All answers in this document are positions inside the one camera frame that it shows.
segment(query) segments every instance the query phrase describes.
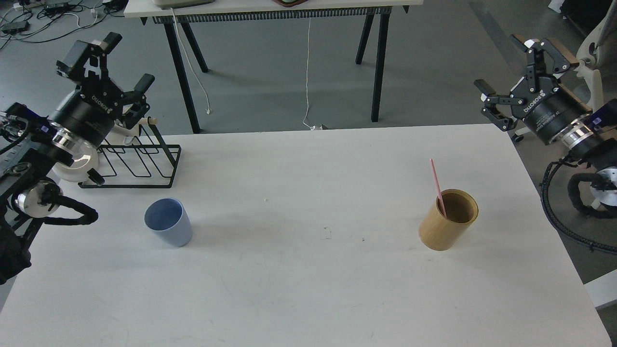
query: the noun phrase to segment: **chair wheel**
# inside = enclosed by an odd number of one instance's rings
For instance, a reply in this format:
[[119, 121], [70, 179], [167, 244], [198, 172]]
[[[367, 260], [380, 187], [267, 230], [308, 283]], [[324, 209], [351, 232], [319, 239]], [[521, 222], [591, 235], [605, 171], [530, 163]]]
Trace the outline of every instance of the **chair wheel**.
[[523, 140], [523, 138], [525, 138], [525, 136], [514, 134], [511, 137], [512, 143], [519, 143], [519, 142], [521, 142]]

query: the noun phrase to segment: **robotics logo text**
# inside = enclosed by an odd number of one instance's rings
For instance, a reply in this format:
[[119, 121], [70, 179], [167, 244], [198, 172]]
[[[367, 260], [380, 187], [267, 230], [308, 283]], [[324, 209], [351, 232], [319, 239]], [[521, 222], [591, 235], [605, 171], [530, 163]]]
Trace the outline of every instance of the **robotics logo text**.
[[536, 98], [535, 98], [535, 99], [533, 99], [533, 100], [529, 103], [529, 105], [523, 109], [523, 111], [524, 111], [525, 113], [529, 112], [529, 110], [531, 110], [532, 108], [534, 108], [534, 106], [535, 106], [535, 105], [536, 105], [536, 104], [537, 104], [540, 100], [542, 100], [542, 98], [543, 98], [543, 97], [545, 97], [545, 96], [546, 96], [546, 93], [544, 93], [544, 90], [540, 90], [540, 95], [536, 96]]

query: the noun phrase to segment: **pink stirrer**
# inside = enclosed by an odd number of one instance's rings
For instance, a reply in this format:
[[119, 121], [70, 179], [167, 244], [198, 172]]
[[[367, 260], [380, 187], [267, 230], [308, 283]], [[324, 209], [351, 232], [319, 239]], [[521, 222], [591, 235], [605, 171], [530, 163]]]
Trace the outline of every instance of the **pink stirrer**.
[[447, 219], [448, 215], [445, 214], [444, 198], [441, 196], [441, 188], [439, 188], [439, 181], [437, 180], [437, 172], [435, 171], [435, 163], [433, 162], [432, 158], [430, 158], [430, 161], [431, 161], [431, 168], [433, 170], [433, 179], [435, 179], [435, 187], [437, 188], [437, 198], [439, 200], [439, 204], [441, 205], [441, 211], [444, 212], [444, 217]]

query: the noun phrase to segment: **robotic arm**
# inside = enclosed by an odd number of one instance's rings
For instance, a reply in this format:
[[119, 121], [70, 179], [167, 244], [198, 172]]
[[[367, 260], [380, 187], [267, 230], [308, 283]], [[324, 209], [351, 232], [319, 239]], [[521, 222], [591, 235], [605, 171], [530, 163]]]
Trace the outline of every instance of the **robotic arm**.
[[[617, 140], [605, 134], [617, 126], [617, 99], [594, 112], [560, 81], [565, 72], [577, 69], [581, 61], [555, 39], [524, 40], [518, 35], [511, 38], [527, 55], [525, 76], [506, 95], [497, 94], [484, 80], [476, 80], [474, 84], [482, 92], [484, 102], [482, 114], [504, 132], [515, 129], [521, 120], [544, 144], [561, 142], [568, 148], [568, 160], [552, 164], [585, 162], [594, 166], [596, 173], [572, 176], [568, 184], [570, 200], [585, 214], [598, 218], [617, 217]], [[552, 70], [547, 69], [545, 54], [553, 60]], [[497, 105], [510, 106], [511, 116], [501, 113]], [[604, 207], [602, 211], [582, 203], [580, 182], [590, 182], [592, 194]], [[564, 226], [555, 221], [550, 206], [547, 208], [548, 184], [550, 179], [543, 183], [542, 189], [545, 212], [553, 225], [563, 231]], [[587, 241], [581, 242], [592, 249], [598, 245]], [[617, 251], [617, 248], [611, 247], [610, 251]]]
[[[109, 33], [103, 41], [75, 42], [56, 65], [77, 86], [49, 117], [18, 103], [0, 112], [0, 135], [10, 142], [0, 150], [0, 284], [31, 266], [28, 249], [42, 224], [87, 225], [98, 218], [91, 207], [63, 196], [47, 174], [54, 165], [71, 166], [82, 146], [98, 147], [114, 125], [133, 128], [149, 110], [144, 93], [154, 76], [144, 74], [128, 92], [109, 78], [107, 55], [121, 39]], [[103, 183], [94, 169], [88, 177]], [[59, 206], [82, 216], [49, 217]]]

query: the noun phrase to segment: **power strip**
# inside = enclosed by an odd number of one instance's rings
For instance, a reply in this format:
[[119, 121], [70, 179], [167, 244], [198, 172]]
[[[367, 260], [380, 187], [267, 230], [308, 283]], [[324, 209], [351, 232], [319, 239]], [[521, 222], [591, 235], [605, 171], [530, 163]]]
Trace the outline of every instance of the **power strip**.
[[32, 0], [29, 4], [21, 5], [19, 2], [13, 4], [13, 8], [17, 11], [23, 11], [25, 9], [31, 9], [32, 7], [45, 5], [45, 0]]

